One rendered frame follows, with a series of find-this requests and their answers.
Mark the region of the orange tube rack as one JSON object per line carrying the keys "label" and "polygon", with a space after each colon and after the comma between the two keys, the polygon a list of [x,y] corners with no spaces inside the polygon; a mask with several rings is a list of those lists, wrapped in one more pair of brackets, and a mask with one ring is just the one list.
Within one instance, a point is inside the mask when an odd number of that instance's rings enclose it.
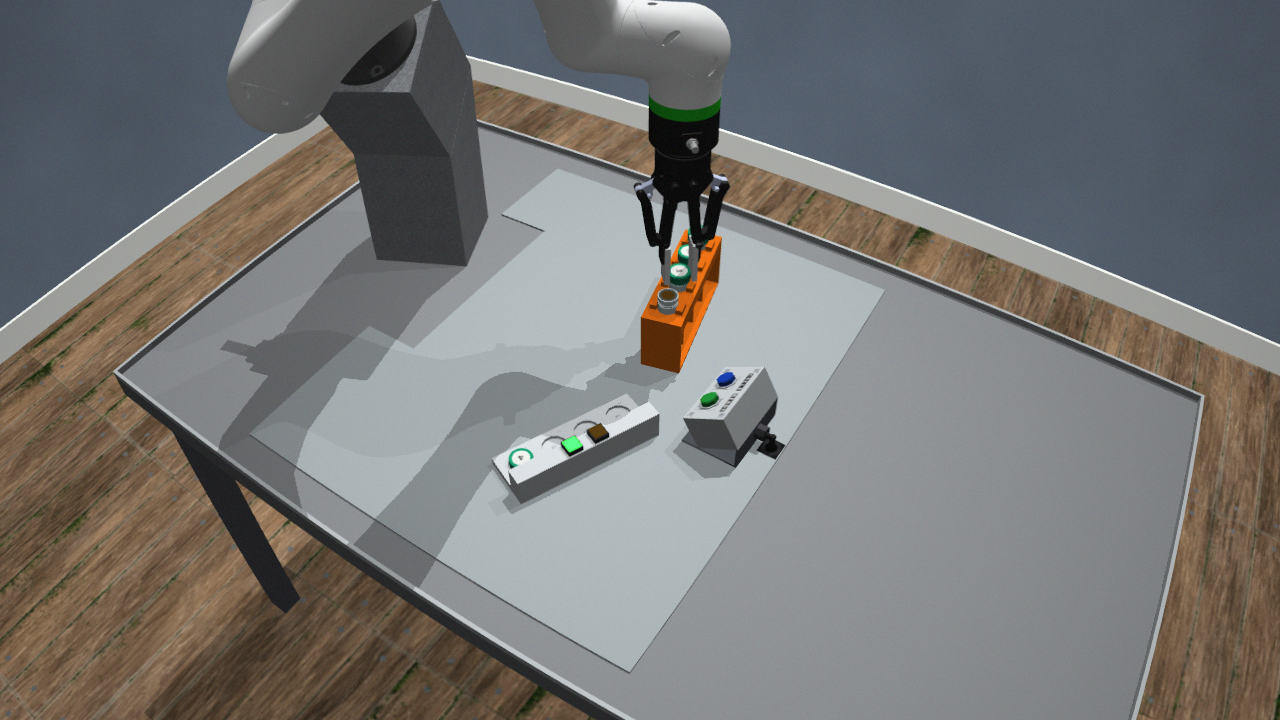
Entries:
{"label": "orange tube rack", "polygon": [[675,373],[678,373],[684,366],[692,340],[698,334],[703,316],[719,283],[721,243],[722,237],[716,236],[714,240],[709,240],[705,250],[701,250],[701,259],[698,263],[698,282],[690,281],[686,291],[678,292],[678,306],[671,315],[657,310],[658,292],[669,288],[669,284],[664,284],[660,277],[641,316],[643,365]]}

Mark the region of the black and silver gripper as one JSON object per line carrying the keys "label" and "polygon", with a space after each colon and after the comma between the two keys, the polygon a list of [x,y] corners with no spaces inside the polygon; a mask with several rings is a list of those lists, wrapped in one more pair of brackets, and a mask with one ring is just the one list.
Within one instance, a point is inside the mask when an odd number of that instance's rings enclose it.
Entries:
{"label": "black and silver gripper", "polygon": [[[701,228],[699,196],[709,184],[710,193]],[[664,284],[669,284],[669,243],[675,224],[675,211],[678,202],[689,202],[691,233],[689,236],[689,268],[691,270],[691,281],[696,282],[698,260],[701,258],[703,241],[716,238],[724,193],[730,190],[730,182],[724,174],[713,176],[710,170],[710,151],[694,158],[680,158],[655,149],[655,169],[652,173],[652,181],[646,181],[643,184],[637,182],[634,184],[634,190],[641,202],[646,240],[652,247],[659,246],[660,275]],[[657,190],[663,196],[659,233],[655,229],[650,201],[653,190]]]}

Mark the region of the light grey bench mat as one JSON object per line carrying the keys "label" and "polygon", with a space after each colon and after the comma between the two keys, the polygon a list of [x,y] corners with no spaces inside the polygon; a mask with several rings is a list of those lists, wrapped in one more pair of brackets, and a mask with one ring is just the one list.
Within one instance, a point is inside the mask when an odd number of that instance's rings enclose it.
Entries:
{"label": "light grey bench mat", "polygon": [[[637,196],[556,169],[500,214],[544,231],[415,348],[369,325],[250,436],[498,598],[631,673],[884,290],[717,225],[678,373],[641,364],[660,281]],[[682,442],[724,366],[765,366],[776,460]],[[520,503],[492,457],[628,395],[659,436]]]}

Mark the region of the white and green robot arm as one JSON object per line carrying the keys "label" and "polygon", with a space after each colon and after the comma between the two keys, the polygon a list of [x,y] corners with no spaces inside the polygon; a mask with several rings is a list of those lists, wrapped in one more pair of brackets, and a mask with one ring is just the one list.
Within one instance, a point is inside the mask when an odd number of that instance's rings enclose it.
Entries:
{"label": "white and green robot arm", "polygon": [[[308,126],[338,85],[370,85],[399,68],[417,35],[412,15],[436,1],[253,0],[227,74],[232,106],[266,133]],[[653,147],[680,158],[716,147],[731,51],[716,12],[653,0],[532,1],[564,67],[646,81]]]}

